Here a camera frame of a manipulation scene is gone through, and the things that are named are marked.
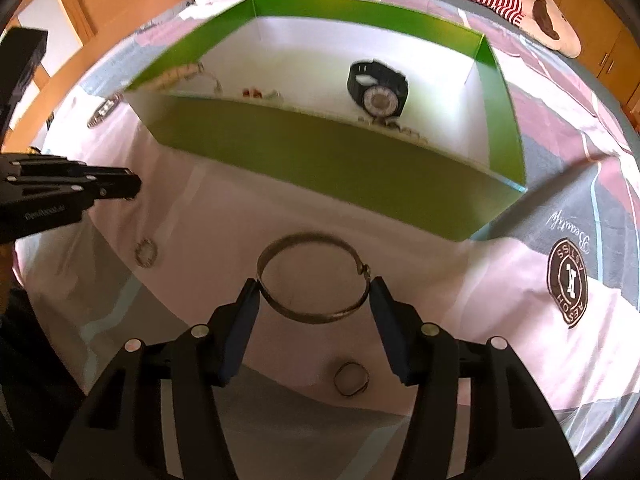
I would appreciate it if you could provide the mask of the pink grey bedsheet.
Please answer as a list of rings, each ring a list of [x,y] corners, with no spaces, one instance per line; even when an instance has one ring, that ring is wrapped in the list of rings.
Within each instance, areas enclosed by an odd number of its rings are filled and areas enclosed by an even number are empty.
[[[144,70],[189,32],[243,0],[191,6],[132,40]],[[402,6],[483,34],[520,130],[526,191],[465,240],[158,142],[125,99],[89,126],[122,69],[107,55],[66,96],[48,154],[125,166],[134,200],[97,203],[74,226],[17,242],[14,269],[38,321],[82,391],[129,338],[160,342],[207,320],[281,237],[321,232],[347,250],[285,249],[265,281],[285,307],[355,312],[299,323],[268,304],[240,374],[216,394],[243,479],[385,479],[416,393],[388,366],[358,263],[452,336],[500,336],[559,417],[581,472],[639,401],[639,170],[623,129],[555,55],[436,0]]]

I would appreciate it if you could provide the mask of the wooden headboard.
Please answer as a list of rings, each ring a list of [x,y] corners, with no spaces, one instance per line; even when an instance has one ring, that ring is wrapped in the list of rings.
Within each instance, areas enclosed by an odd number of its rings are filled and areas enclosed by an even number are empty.
[[[49,32],[46,56],[11,119],[2,150],[24,152],[66,94],[102,56],[137,29],[186,0],[17,0],[2,32]]]

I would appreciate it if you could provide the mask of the black wrist watch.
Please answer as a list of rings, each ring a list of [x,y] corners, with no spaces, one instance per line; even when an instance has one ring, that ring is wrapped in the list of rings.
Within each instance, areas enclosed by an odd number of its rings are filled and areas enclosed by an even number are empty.
[[[377,60],[352,63],[346,84],[352,100],[373,118],[399,117],[409,96],[406,76]]]

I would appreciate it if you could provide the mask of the green cardboard box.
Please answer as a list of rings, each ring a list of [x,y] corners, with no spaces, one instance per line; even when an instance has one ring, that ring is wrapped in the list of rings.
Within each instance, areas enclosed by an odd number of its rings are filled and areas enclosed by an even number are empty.
[[[396,118],[347,91],[349,67],[403,73]],[[201,62],[204,77],[141,85]],[[161,144],[288,182],[445,237],[465,240],[526,191],[506,82],[480,32],[367,0],[243,0],[196,26],[125,92]]]

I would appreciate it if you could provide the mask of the wooden wardrobe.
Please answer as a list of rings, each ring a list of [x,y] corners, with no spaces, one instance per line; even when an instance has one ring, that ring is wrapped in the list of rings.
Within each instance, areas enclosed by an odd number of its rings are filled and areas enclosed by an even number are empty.
[[[639,110],[639,45],[605,0],[522,0],[521,29],[576,58],[616,100]]]

